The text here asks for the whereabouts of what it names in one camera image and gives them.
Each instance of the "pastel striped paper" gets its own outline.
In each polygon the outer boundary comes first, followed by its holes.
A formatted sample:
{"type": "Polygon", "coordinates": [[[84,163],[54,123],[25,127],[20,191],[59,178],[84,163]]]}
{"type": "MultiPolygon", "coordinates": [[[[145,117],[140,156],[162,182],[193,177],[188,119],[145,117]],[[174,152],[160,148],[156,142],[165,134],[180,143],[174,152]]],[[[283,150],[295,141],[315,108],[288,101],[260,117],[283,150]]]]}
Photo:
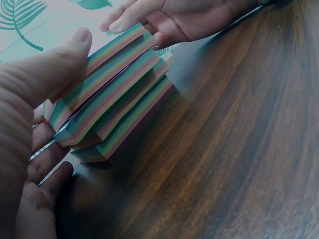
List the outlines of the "pastel striped paper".
{"type": "Polygon", "coordinates": [[[139,37],[116,55],[107,60],[80,84],[53,105],[50,125],[58,131],[66,120],[101,87],[137,59],[154,44],[149,32],[139,37]]]}
{"type": "Polygon", "coordinates": [[[72,146],[72,148],[79,150],[105,140],[121,118],[136,105],[167,71],[168,65],[163,59],[160,59],[150,71],[99,118],[81,142],[72,146]]]}
{"type": "Polygon", "coordinates": [[[153,51],[139,57],[125,72],[94,95],[76,115],[62,127],[54,139],[61,146],[78,144],[101,115],[146,74],[159,58],[153,51]]]}
{"type": "Polygon", "coordinates": [[[63,91],[52,97],[50,100],[52,103],[55,103],[58,99],[64,97],[72,88],[76,87],[79,83],[81,83],[85,77],[91,74],[94,70],[96,70],[99,66],[109,60],[116,53],[121,51],[123,48],[128,46],[138,37],[142,36],[146,33],[145,28],[139,23],[124,33],[122,33],[117,38],[110,41],[108,44],[103,46],[101,49],[93,53],[90,57],[88,57],[88,63],[83,71],[83,73],[73,81],[69,86],[67,86],[63,91]]]}
{"type": "Polygon", "coordinates": [[[139,122],[141,122],[146,114],[171,88],[171,82],[164,76],[152,90],[134,106],[130,113],[121,119],[121,122],[102,143],[82,150],[75,150],[71,153],[78,157],[81,162],[97,162],[109,159],[139,122]]]}

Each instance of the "fingernail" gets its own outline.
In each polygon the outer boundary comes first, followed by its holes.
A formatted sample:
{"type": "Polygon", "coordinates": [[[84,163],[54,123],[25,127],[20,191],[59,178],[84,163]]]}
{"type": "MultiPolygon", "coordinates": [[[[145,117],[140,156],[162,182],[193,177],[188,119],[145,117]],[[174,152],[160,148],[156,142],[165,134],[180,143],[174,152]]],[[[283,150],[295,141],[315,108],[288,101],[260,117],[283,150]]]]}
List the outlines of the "fingernail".
{"type": "Polygon", "coordinates": [[[121,18],[119,18],[118,20],[116,20],[110,25],[109,30],[113,33],[118,33],[121,31],[121,24],[122,24],[122,21],[121,21],[121,18]]]}
{"type": "Polygon", "coordinates": [[[88,39],[88,29],[80,28],[72,36],[73,41],[85,42],[88,39]]]}

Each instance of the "palm leaf pattern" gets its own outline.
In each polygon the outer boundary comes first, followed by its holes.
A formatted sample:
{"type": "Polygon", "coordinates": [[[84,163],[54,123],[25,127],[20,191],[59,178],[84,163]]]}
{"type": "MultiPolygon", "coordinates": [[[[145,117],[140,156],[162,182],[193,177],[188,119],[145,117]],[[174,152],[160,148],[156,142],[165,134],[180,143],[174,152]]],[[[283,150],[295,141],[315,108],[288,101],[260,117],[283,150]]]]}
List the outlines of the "palm leaf pattern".
{"type": "Polygon", "coordinates": [[[43,51],[32,42],[28,41],[21,30],[41,14],[47,5],[36,0],[1,0],[0,29],[15,30],[21,39],[36,50],[43,51]]]}

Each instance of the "wooden table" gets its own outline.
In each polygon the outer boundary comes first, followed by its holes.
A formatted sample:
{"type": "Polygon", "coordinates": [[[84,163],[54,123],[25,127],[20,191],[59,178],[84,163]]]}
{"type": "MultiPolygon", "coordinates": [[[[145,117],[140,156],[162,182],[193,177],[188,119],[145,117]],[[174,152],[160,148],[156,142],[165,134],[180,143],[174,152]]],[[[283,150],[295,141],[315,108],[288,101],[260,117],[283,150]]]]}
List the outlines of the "wooden table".
{"type": "Polygon", "coordinates": [[[60,238],[318,238],[319,1],[266,7],[175,57],[178,93],[120,163],[76,164],[60,238]]]}

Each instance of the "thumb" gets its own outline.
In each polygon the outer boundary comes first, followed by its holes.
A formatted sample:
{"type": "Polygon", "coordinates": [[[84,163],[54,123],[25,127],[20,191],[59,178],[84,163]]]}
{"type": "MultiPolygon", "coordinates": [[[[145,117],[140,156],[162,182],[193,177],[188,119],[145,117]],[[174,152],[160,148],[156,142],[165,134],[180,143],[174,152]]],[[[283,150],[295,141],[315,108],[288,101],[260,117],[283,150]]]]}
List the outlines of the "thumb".
{"type": "Polygon", "coordinates": [[[112,33],[125,31],[143,21],[148,15],[160,10],[164,4],[165,0],[137,0],[136,3],[124,11],[119,19],[110,25],[109,30],[112,33]]]}
{"type": "Polygon", "coordinates": [[[45,53],[0,64],[0,87],[34,109],[76,78],[85,67],[92,35],[80,28],[71,40],[45,53]]]}

